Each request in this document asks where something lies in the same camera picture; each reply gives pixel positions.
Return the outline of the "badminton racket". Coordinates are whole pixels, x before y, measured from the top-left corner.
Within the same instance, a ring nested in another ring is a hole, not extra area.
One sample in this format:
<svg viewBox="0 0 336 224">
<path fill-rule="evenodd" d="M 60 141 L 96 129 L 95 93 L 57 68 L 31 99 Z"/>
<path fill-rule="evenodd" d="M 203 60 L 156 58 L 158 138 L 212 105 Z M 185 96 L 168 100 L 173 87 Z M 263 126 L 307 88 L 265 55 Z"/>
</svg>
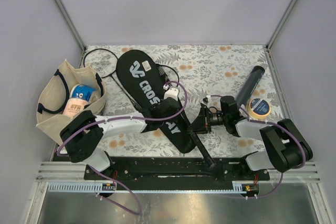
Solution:
<svg viewBox="0 0 336 224">
<path fill-rule="evenodd" d="M 180 76 L 175 69 L 173 69 L 172 67 L 167 66 L 167 65 L 161 65 L 159 63 L 157 63 L 156 65 L 159 68 L 160 75 L 164 76 L 165 82 L 169 81 L 169 77 L 168 77 L 167 73 L 164 71 L 163 68 L 168 68 L 171 71 L 173 71 L 177 76 L 177 81 L 178 82 L 180 81 Z M 210 154 L 208 153 L 207 149 L 205 148 L 204 144 L 202 143 L 200 138 L 197 136 L 197 134 L 192 132 L 192 131 L 188 131 L 188 134 L 191 137 L 191 139 L 193 140 L 193 142 L 195 143 L 195 145 L 197 146 L 197 148 L 199 149 L 200 153 L 202 154 L 202 156 L 203 156 L 205 162 L 207 163 L 207 165 L 209 166 L 209 168 L 210 169 L 214 168 L 216 166 L 216 163 L 212 159 Z"/>
<path fill-rule="evenodd" d="M 140 109 L 137 102 L 127 93 L 124 87 L 117 80 L 116 69 L 118 63 L 117 55 L 107 48 L 95 48 L 86 52 L 82 59 L 82 66 L 90 66 L 102 79 L 112 79 L 119 89 L 130 100 L 135 109 Z"/>
</svg>

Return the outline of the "black racket cover bag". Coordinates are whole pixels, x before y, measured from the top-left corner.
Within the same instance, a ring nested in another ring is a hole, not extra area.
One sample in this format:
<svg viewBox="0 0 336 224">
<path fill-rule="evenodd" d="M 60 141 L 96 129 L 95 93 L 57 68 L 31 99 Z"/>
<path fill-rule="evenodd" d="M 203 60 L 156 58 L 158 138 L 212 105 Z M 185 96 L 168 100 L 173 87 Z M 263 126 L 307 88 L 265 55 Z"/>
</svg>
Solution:
<svg viewBox="0 0 336 224">
<path fill-rule="evenodd" d="M 160 75 L 153 59 L 140 50 L 125 52 L 119 59 L 116 69 L 117 77 L 141 109 L 153 110 L 164 97 L 163 86 L 166 83 Z M 175 122 L 166 122 L 160 130 L 171 143 L 183 154 L 195 148 L 195 143 L 187 132 L 190 121 L 182 112 Z"/>
</svg>

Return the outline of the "black shuttlecock tube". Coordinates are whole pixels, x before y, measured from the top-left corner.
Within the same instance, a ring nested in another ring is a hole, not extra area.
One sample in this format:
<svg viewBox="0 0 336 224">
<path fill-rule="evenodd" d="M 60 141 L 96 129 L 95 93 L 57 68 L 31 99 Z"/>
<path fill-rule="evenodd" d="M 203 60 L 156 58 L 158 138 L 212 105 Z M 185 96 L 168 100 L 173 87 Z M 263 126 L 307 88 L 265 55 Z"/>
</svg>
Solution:
<svg viewBox="0 0 336 224">
<path fill-rule="evenodd" d="M 256 86 L 263 77 L 265 69 L 262 66 L 254 66 L 248 75 L 245 83 L 236 96 L 236 103 L 238 105 L 246 105 L 251 98 Z"/>
</svg>

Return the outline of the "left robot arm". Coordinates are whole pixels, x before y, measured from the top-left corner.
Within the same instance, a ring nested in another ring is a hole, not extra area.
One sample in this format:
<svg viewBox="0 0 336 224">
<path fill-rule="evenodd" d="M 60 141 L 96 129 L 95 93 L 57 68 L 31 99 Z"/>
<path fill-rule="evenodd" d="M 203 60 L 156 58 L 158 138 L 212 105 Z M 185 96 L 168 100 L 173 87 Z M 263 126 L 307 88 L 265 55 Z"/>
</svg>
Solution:
<svg viewBox="0 0 336 224">
<path fill-rule="evenodd" d="M 60 131 L 61 148 L 66 149 L 72 163 L 84 162 L 100 178 L 109 179 L 114 167 L 108 154 L 98 148 L 101 140 L 119 134 L 155 131 L 177 117 L 180 109 L 176 99 L 166 98 L 149 109 L 120 116 L 100 116 L 84 110 Z"/>
</svg>

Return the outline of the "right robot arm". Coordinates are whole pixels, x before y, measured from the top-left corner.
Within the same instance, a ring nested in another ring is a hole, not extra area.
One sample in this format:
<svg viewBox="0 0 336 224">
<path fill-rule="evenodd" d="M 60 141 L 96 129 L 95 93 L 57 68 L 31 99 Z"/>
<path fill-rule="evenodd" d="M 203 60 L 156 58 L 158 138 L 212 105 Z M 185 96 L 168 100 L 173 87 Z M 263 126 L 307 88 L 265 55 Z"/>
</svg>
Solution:
<svg viewBox="0 0 336 224">
<path fill-rule="evenodd" d="M 211 112 L 207 106 L 210 98 L 208 95 L 203 99 L 199 114 L 187 131 L 190 135 L 207 134 L 213 126 L 222 125 L 228 134 L 235 137 L 262 141 L 265 150 L 246 155 L 245 163 L 239 166 L 243 179 L 252 179 L 261 169 L 284 173 L 301 168 L 313 158 L 311 147 L 292 120 L 283 119 L 274 123 L 244 117 L 234 97 L 229 95 L 220 98 L 220 111 Z"/>
</svg>

